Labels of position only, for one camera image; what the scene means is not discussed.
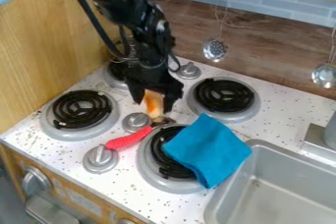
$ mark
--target stove knob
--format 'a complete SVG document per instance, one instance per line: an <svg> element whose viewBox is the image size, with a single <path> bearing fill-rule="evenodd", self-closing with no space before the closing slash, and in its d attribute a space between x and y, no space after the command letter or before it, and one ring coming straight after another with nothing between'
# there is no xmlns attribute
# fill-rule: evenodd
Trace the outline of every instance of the stove knob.
<svg viewBox="0 0 336 224"><path fill-rule="evenodd" d="M128 133L135 133L144 126L149 126L151 119L144 113L131 113L122 122L123 129Z"/></svg>
<svg viewBox="0 0 336 224"><path fill-rule="evenodd" d="M90 173L106 173L118 163L118 152L114 149L105 149L104 144L89 150L83 159L83 166Z"/></svg>
<svg viewBox="0 0 336 224"><path fill-rule="evenodd" d="M118 221L118 224L137 224L137 223L131 220L127 220L127 219L120 219Z"/></svg>
<svg viewBox="0 0 336 224"><path fill-rule="evenodd" d="M28 166L23 179L22 188L27 196L34 196L41 191L49 191L51 183L49 179L37 168Z"/></svg>
<svg viewBox="0 0 336 224"><path fill-rule="evenodd" d="M188 64L181 66L177 75L182 79L196 79L200 76L200 68L195 66L194 63L189 62Z"/></svg>

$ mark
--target metal sink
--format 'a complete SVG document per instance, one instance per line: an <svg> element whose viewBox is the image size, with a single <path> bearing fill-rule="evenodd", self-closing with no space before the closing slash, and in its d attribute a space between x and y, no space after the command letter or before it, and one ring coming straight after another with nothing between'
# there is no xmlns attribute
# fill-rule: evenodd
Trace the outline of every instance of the metal sink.
<svg viewBox="0 0 336 224"><path fill-rule="evenodd" d="M335 224L336 168L250 140L252 155L216 190L206 224Z"/></svg>

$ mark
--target blue towel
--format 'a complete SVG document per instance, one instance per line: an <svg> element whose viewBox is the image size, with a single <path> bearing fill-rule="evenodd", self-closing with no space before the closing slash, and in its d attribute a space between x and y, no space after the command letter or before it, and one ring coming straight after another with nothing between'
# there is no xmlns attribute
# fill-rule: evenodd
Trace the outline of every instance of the blue towel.
<svg viewBox="0 0 336 224"><path fill-rule="evenodd" d="M226 179L252 152L229 128L205 114L164 143L163 151L194 171L207 189Z"/></svg>

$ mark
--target black robotic arm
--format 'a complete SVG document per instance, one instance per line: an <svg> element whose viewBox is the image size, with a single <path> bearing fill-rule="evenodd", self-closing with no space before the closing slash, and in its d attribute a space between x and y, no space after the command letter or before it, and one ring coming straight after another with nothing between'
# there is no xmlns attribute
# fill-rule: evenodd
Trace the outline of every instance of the black robotic arm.
<svg viewBox="0 0 336 224"><path fill-rule="evenodd" d="M78 1L110 51L117 57L125 59L127 53L122 53L115 47L85 0ZM122 26L133 33L138 61L136 64L124 64L120 67L125 69L123 75L134 101L140 103L144 90L151 89L164 95L164 111L170 111L173 103L182 97L183 85L173 79L168 72L168 57L172 56L176 60L172 52L175 38L171 35L169 24L161 10L147 0L93 0L93 2L104 17L120 26L122 33ZM125 51L128 51L125 38L124 44L126 44Z"/></svg>

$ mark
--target black coil burner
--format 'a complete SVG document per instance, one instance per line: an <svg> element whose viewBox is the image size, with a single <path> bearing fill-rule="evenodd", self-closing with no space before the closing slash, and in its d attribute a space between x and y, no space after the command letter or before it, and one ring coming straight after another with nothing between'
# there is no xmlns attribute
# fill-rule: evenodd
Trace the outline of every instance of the black coil burner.
<svg viewBox="0 0 336 224"><path fill-rule="evenodd" d="M237 112L254 102L254 93L245 85L229 80L206 79L198 84L194 96L211 112Z"/></svg>
<svg viewBox="0 0 336 224"><path fill-rule="evenodd" d="M108 97L93 90L77 90L62 95L52 105L56 129L78 129L95 125L112 111Z"/></svg>
<svg viewBox="0 0 336 224"><path fill-rule="evenodd" d="M172 139L184 128L184 126L164 128L155 134L151 139L151 154L160 166L159 172L164 179L168 179L169 177L178 179L195 178L195 174L192 170L182 166L162 151L162 144Z"/></svg>

